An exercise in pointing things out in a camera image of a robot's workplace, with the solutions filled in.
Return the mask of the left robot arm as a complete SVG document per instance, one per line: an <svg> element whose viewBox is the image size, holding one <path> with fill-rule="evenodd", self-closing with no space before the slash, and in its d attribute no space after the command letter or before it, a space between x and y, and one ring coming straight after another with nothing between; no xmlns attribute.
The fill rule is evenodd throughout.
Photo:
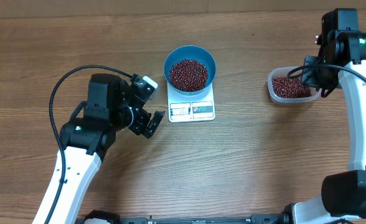
<svg viewBox="0 0 366 224"><path fill-rule="evenodd" d="M157 91L151 78L96 73L88 84L88 99L81 102L60 131L63 151L34 223L74 223L90 182L98 172L116 133L126 128L151 138L164 112L143 109Z"/></svg>

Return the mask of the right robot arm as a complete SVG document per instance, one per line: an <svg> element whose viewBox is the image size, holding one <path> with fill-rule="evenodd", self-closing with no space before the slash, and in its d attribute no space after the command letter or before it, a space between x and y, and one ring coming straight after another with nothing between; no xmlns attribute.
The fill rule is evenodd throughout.
<svg viewBox="0 0 366 224"><path fill-rule="evenodd" d="M348 170L328 175L321 194L286 207L282 223L352 223L366 219L366 33L359 30L356 9L337 8L322 17L316 57L288 72L325 98L344 92L350 134Z"/></svg>

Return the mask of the white digital kitchen scale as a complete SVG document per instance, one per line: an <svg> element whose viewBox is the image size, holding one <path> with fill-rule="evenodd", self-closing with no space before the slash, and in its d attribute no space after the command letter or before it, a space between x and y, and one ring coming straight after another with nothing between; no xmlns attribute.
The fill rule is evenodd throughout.
<svg viewBox="0 0 366 224"><path fill-rule="evenodd" d="M213 85L196 95L184 95L167 85L168 119L171 123L213 121L215 102Z"/></svg>

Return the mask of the red beans in bowl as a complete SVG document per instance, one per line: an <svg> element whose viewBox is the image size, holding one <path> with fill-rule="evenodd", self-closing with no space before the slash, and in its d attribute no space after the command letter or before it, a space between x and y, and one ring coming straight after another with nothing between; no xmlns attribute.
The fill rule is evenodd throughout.
<svg viewBox="0 0 366 224"><path fill-rule="evenodd" d="M195 59L183 59L173 65L169 71L171 85L184 92L204 89L208 77L207 67Z"/></svg>

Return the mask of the blue bowl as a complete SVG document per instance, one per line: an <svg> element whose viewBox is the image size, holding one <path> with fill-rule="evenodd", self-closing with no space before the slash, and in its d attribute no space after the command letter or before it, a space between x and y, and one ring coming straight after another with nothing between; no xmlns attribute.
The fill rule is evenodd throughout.
<svg viewBox="0 0 366 224"><path fill-rule="evenodd" d="M185 45L165 59L164 76L173 90L182 95L198 95L212 86L217 73L214 57L204 48Z"/></svg>

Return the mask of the red beans in container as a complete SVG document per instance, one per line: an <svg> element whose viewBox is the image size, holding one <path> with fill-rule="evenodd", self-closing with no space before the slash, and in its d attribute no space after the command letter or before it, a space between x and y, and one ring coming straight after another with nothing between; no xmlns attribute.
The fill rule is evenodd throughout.
<svg viewBox="0 0 366 224"><path fill-rule="evenodd" d="M275 77L272 79L272 85L275 94L281 98L305 98L312 96L310 88L304 86L300 78Z"/></svg>

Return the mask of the clear plastic container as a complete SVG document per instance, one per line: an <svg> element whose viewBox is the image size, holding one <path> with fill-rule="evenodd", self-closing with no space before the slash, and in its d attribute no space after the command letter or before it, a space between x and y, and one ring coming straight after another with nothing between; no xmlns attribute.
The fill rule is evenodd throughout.
<svg viewBox="0 0 366 224"><path fill-rule="evenodd" d="M277 103L277 104L309 103L320 97L321 91L317 90L316 88L313 88L313 87L310 87L312 96L305 97L305 98L281 98L275 94L275 92L273 90L272 79L275 77L287 77L287 73L290 72L291 70L293 70L294 68L296 68L296 67L276 68L269 74L268 80L267 80L267 85L268 85L270 100L273 103Z"/></svg>

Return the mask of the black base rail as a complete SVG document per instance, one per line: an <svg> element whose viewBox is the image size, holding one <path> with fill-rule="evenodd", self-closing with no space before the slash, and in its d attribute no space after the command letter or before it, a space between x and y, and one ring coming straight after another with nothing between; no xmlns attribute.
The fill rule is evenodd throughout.
<svg viewBox="0 0 366 224"><path fill-rule="evenodd" d="M249 217L222 217L222 218L121 218L116 213L103 210L92 210L84 218L77 219L75 224L280 224L289 223L284 213L253 214Z"/></svg>

